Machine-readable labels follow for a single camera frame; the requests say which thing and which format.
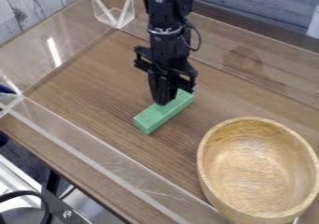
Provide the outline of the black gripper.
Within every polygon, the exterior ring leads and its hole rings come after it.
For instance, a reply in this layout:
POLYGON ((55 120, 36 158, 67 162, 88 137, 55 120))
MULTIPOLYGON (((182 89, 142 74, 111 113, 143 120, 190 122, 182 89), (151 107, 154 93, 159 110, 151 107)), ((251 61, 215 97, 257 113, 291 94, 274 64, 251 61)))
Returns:
POLYGON ((147 73, 153 99, 166 105, 178 96, 178 90, 194 92, 198 70, 189 62, 191 33, 150 34, 150 47, 136 46, 135 66, 147 73))

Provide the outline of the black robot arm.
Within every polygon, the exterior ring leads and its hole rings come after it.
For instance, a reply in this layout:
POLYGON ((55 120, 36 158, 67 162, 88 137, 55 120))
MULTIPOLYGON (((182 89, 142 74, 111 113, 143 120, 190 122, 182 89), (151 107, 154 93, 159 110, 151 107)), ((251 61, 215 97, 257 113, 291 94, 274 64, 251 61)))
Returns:
POLYGON ((178 91, 194 93, 198 70, 189 63, 193 30, 189 21, 193 0, 143 0, 148 14, 147 32, 150 47, 136 46, 135 66, 148 74, 153 99, 167 105, 177 99, 178 91))

